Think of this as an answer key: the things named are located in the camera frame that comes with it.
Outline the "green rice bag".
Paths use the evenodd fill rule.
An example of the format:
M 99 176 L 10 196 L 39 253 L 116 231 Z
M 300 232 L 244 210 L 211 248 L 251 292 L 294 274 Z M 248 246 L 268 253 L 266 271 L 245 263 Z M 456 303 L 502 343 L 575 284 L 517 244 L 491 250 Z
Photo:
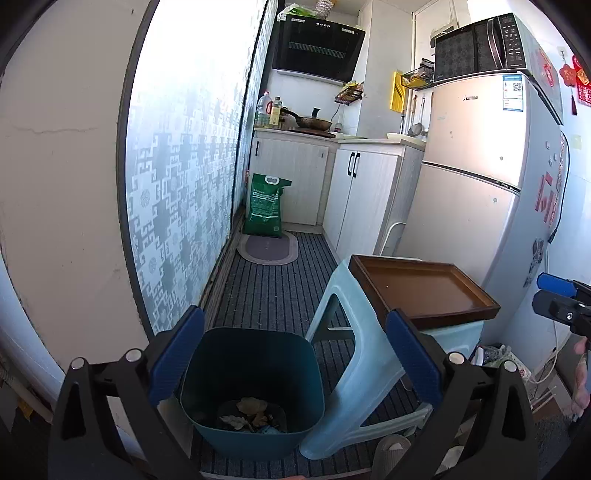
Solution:
M 246 235 L 280 238 L 281 227 L 280 197 L 291 181 L 263 174 L 252 175 L 249 193 L 249 214 L 245 219 L 243 233 Z

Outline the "white kitchen base cabinet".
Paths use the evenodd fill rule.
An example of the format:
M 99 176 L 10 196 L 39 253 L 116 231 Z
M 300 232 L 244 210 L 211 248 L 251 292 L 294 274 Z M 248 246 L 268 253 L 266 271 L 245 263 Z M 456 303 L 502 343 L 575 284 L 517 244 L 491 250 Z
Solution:
M 406 135 L 338 139 L 256 129 L 249 173 L 290 181 L 284 226 L 325 236 L 335 258 L 393 256 L 419 180 L 426 144 Z

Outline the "grey oval floor mat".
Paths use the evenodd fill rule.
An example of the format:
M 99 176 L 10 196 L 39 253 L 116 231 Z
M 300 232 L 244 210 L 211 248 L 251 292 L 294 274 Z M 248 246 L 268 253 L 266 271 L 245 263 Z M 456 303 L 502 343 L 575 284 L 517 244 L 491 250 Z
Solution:
M 238 254 L 256 265 L 287 265 L 298 258 L 297 238 L 290 232 L 283 232 L 280 238 L 242 234 Z

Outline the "white refrigerator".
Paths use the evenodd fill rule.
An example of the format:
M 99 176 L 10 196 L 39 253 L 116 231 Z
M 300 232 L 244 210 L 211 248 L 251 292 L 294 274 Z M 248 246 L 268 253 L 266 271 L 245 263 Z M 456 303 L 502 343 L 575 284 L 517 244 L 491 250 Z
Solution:
M 564 184 L 561 128 L 522 72 L 435 87 L 420 176 L 396 249 L 451 263 L 500 306 L 501 340 L 542 265 Z

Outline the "brown wooden tray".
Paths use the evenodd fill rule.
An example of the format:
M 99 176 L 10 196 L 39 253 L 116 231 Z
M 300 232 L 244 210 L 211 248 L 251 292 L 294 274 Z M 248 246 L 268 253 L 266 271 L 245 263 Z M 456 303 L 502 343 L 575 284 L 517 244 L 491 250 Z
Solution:
M 349 271 L 386 325 L 400 309 L 420 331 L 492 320 L 500 305 L 453 264 L 354 255 Z

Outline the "frying pan on stove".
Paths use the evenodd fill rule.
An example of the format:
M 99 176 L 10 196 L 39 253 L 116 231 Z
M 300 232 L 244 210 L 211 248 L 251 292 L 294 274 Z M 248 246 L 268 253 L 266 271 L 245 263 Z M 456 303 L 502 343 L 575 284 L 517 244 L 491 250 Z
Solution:
M 329 131 L 329 129 L 332 126 L 332 122 L 329 120 L 318 118 L 318 112 L 320 111 L 320 108 L 315 107 L 314 109 L 312 109 L 311 116 L 301 116 L 287 107 L 281 108 L 281 113 L 293 117 L 295 122 L 297 123 L 297 126 L 300 128 L 321 132 Z

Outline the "frosted patterned sliding door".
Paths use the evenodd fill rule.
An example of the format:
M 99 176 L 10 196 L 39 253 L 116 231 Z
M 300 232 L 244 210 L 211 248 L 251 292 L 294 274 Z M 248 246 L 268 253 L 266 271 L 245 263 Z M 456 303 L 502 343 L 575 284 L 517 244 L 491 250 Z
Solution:
M 121 226 L 140 320 L 173 327 L 204 298 L 245 200 L 273 1 L 152 1 L 120 104 Z

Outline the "dark teal trash bin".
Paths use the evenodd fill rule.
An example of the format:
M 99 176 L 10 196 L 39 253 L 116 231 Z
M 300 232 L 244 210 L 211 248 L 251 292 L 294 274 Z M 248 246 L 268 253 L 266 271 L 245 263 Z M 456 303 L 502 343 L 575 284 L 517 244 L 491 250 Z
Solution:
M 283 459 L 325 415 L 315 349 L 290 332 L 208 330 L 184 375 L 180 405 L 216 452 Z

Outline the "clear cooking oil bottle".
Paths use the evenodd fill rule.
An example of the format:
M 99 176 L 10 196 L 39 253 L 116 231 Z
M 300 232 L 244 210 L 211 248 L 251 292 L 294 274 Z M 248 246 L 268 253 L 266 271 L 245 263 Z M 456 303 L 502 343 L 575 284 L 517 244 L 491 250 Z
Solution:
M 256 128 L 266 128 L 270 123 L 270 111 L 273 109 L 273 99 L 269 91 L 264 91 L 256 104 Z

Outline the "black range hood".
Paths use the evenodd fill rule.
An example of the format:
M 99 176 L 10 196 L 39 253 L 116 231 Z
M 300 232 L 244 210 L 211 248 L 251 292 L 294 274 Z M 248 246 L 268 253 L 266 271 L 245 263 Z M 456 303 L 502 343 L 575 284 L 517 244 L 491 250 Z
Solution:
M 365 36 L 349 25 L 286 15 L 279 21 L 273 68 L 346 84 L 353 79 Z

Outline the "yellow hanging package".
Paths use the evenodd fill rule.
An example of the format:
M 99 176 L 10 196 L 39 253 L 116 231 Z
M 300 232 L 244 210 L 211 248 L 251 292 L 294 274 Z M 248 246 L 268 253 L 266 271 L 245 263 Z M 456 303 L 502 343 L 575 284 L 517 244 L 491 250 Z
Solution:
M 403 82 L 403 74 L 394 71 L 391 87 L 390 109 L 394 112 L 403 113 L 406 106 L 406 86 Z

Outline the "wall spice rack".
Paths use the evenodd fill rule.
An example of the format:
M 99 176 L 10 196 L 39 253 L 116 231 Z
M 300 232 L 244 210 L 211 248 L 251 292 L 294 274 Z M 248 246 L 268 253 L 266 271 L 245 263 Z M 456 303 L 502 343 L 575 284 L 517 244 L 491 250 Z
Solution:
M 363 82 L 351 81 L 342 86 L 342 89 L 335 95 L 335 103 L 351 105 L 353 102 L 363 98 Z

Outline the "black microwave oven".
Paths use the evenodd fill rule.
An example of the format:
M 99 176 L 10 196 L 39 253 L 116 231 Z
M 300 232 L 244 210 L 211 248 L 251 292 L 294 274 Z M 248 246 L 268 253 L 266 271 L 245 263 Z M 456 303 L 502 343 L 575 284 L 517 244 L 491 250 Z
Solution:
M 513 13 L 469 24 L 435 40 L 435 84 L 525 68 L 525 47 Z

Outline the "bag of trash on floor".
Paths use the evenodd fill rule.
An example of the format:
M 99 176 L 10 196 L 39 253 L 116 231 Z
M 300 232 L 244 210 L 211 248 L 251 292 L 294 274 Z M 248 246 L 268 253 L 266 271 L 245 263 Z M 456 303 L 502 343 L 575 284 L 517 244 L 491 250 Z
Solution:
M 476 366 L 498 368 L 507 361 L 512 362 L 517 367 L 517 371 L 524 382 L 529 381 L 531 371 L 513 353 L 511 347 L 504 344 L 500 347 L 479 345 L 475 350 L 471 363 Z

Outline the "light green plastic stool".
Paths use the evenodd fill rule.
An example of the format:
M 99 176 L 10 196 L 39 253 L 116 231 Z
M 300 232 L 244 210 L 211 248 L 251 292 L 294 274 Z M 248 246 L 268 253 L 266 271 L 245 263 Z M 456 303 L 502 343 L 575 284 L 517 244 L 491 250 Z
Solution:
M 432 407 L 420 399 L 419 407 L 384 422 L 365 422 L 405 374 L 370 301 L 351 271 L 349 256 L 335 268 L 320 305 L 305 335 L 315 344 L 325 340 L 352 340 L 353 357 L 329 396 L 325 415 L 304 438 L 300 451 L 311 460 L 328 458 L 346 446 L 421 428 Z M 447 352 L 470 356 L 485 321 L 423 331 Z

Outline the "yellow oil bottle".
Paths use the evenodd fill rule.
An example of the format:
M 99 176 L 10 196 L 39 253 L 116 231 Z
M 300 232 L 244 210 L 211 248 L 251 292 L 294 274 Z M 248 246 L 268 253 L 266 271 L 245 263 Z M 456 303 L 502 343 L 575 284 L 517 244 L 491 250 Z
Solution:
M 283 102 L 280 100 L 279 96 L 276 96 L 271 102 L 270 108 L 270 128 L 277 129 L 280 127 L 280 113 L 281 108 L 283 107 Z

